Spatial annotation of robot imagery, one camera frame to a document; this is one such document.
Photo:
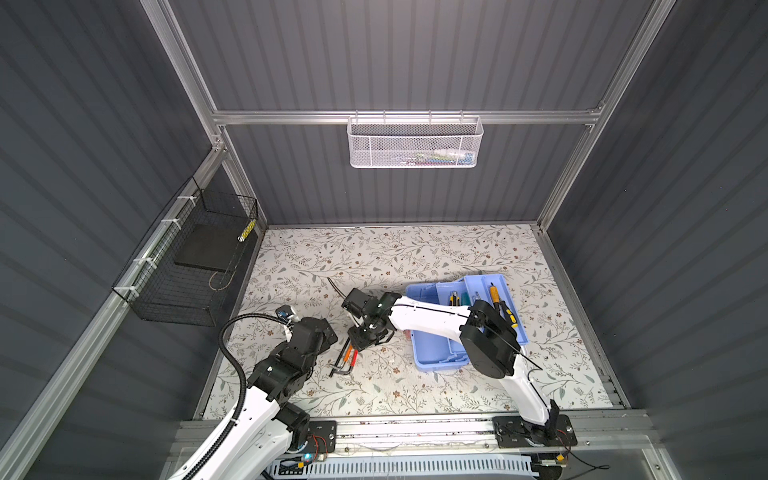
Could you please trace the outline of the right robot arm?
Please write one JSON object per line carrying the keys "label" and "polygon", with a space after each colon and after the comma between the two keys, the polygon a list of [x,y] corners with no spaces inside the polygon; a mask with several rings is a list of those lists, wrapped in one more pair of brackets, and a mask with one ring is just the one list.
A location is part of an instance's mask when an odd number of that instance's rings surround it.
{"label": "right robot arm", "polygon": [[531,378],[542,369],[517,341],[517,329],[492,304],[478,299],[469,306],[423,302],[394,292],[379,297],[353,288],[342,308],[354,319],[351,346],[363,351],[389,342],[398,331],[420,331],[459,342],[473,368],[497,380],[512,398],[525,436],[534,445],[558,439],[560,409]]}

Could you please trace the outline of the orange handled screwdriver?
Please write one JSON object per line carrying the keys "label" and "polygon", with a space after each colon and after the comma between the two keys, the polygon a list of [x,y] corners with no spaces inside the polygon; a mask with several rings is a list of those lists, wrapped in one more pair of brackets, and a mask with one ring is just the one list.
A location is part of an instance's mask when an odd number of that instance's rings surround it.
{"label": "orange handled screwdriver", "polygon": [[501,297],[499,295],[498,288],[493,283],[490,284],[489,294],[490,294],[490,298],[492,300],[493,305],[496,306],[496,307],[500,306],[501,305]]}

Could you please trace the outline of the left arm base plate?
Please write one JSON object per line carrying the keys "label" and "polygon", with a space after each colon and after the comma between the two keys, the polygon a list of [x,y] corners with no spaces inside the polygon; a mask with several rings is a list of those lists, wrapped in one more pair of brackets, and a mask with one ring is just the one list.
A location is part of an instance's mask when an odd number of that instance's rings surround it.
{"label": "left arm base plate", "polygon": [[338,423],[334,420],[310,420],[291,432],[287,453],[329,454],[336,449]]}

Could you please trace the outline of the yellow black screwdriver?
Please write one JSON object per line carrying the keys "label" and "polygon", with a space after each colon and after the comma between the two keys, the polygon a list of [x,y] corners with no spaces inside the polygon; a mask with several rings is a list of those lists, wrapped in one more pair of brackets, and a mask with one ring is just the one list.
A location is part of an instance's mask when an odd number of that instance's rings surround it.
{"label": "yellow black screwdriver", "polygon": [[515,314],[504,301],[501,301],[499,303],[499,310],[501,312],[501,315],[512,325],[513,328],[518,327],[518,320]]}

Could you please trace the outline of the black hex key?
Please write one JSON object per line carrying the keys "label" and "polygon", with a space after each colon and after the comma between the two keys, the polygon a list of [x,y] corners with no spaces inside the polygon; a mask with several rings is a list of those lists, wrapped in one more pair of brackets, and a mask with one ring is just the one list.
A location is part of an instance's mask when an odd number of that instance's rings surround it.
{"label": "black hex key", "polygon": [[336,361],[332,365],[331,371],[330,371],[330,374],[329,374],[330,377],[333,377],[335,375],[347,376],[347,375],[351,374],[351,372],[353,370],[353,369],[350,369],[350,360],[351,360],[351,358],[350,358],[349,362],[346,363],[345,365],[341,364],[342,357],[343,357],[345,349],[347,348],[348,345],[352,345],[350,339],[346,340],[346,342],[345,342],[342,350],[340,351]]}

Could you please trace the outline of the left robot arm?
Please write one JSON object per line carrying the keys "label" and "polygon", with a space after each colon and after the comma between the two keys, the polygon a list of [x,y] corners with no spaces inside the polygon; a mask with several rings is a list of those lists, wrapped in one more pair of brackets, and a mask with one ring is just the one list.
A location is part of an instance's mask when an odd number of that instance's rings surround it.
{"label": "left robot arm", "polygon": [[[283,326],[285,341],[247,374],[228,349],[228,329],[240,320],[262,319]],[[180,466],[173,479],[256,479],[278,457],[306,442],[310,416],[289,399],[312,376],[318,357],[338,341],[324,318],[299,318],[284,305],[273,315],[246,313],[221,328],[218,349],[234,368],[238,394],[234,407]]]}

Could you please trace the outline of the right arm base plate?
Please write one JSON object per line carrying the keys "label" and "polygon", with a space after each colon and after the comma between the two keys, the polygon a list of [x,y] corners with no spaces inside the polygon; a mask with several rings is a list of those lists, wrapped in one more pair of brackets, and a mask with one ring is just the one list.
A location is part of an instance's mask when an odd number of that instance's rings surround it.
{"label": "right arm base plate", "polygon": [[500,448],[574,447],[578,439],[568,416],[558,414],[544,426],[523,420],[520,416],[492,418],[493,433]]}

